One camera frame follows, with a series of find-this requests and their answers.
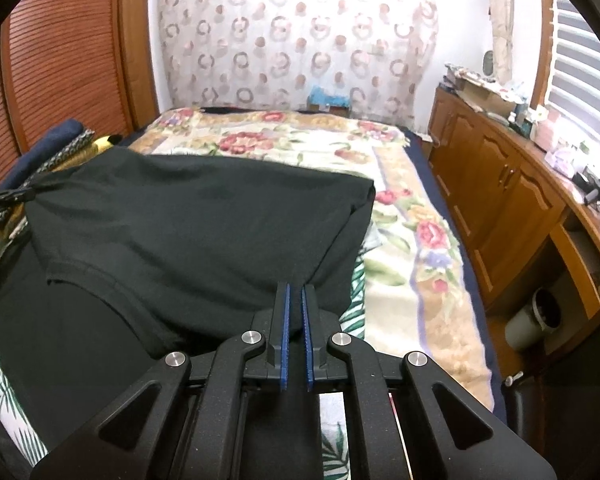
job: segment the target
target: window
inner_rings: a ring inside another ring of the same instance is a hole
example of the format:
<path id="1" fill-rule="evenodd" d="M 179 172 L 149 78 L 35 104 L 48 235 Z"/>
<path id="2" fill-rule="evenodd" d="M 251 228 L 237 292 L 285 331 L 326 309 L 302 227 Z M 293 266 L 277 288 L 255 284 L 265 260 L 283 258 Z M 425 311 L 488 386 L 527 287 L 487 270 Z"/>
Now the window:
<path id="1" fill-rule="evenodd" d="M 600 41 L 569 0 L 555 0 L 553 62 L 546 106 L 600 145 Z"/>

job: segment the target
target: bed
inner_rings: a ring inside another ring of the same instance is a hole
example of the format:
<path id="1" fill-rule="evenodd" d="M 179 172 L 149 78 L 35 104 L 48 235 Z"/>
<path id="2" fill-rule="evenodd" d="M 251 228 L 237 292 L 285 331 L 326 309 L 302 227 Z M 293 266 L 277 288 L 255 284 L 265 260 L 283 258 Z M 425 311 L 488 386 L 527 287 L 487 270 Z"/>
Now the bed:
<path id="1" fill-rule="evenodd" d="M 270 160 L 370 178 L 376 201 L 351 280 L 342 329 L 376 350 L 432 356 L 504 420 L 500 376 L 475 276 L 428 163 L 410 132 L 369 121 L 297 112 L 165 112 L 130 139 L 145 155 Z M 0 238 L 0 255 L 8 245 Z M 320 400 L 325 478 L 346 478 L 339 394 Z M 0 368 L 0 420 L 30 464 L 47 452 Z"/>

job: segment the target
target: trash can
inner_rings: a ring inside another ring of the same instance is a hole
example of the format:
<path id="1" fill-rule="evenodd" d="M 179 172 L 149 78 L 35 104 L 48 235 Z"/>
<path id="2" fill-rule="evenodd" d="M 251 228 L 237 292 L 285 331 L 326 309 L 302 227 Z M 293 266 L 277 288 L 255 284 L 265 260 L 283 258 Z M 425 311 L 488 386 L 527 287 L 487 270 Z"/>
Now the trash can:
<path id="1" fill-rule="evenodd" d="M 507 323 L 504 335 L 507 344 L 521 351 L 540 341 L 560 326 L 560 306 L 546 288 L 536 290 L 526 304 Z"/>

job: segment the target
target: wooden sideboard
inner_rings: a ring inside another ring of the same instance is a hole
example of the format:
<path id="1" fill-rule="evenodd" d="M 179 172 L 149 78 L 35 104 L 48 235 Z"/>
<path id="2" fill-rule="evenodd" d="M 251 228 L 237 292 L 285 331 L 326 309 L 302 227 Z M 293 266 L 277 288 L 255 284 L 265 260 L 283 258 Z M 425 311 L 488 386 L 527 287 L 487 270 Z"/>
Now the wooden sideboard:
<path id="1" fill-rule="evenodd" d="M 474 268 L 503 374 L 539 372 L 600 325 L 600 214 L 530 140 L 443 89 L 430 166 Z M 560 328 L 518 353 L 506 322 L 539 286 L 556 290 Z"/>

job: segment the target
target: floral bedspread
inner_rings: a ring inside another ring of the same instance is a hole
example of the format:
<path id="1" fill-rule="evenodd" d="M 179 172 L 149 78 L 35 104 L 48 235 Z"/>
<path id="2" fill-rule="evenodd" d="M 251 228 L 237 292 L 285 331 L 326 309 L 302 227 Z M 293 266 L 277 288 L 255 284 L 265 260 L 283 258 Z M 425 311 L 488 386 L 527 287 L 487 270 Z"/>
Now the floral bedspread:
<path id="1" fill-rule="evenodd" d="M 214 115 L 181 108 L 161 115 L 131 148 L 145 154 L 240 156 L 371 178 L 372 220 L 382 243 L 362 255 L 364 304 L 351 314 L 353 333 L 387 354 L 425 352 L 492 410 L 491 372 L 462 281 L 458 241 L 431 205 L 403 149 L 406 142 L 393 126 L 329 114 Z M 348 319 L 347 313 L 341 319 L 344 330 L 351 325 Z M 325 478 L 345 479 L 342 398 L 323 396 L 320 412 Z"/>

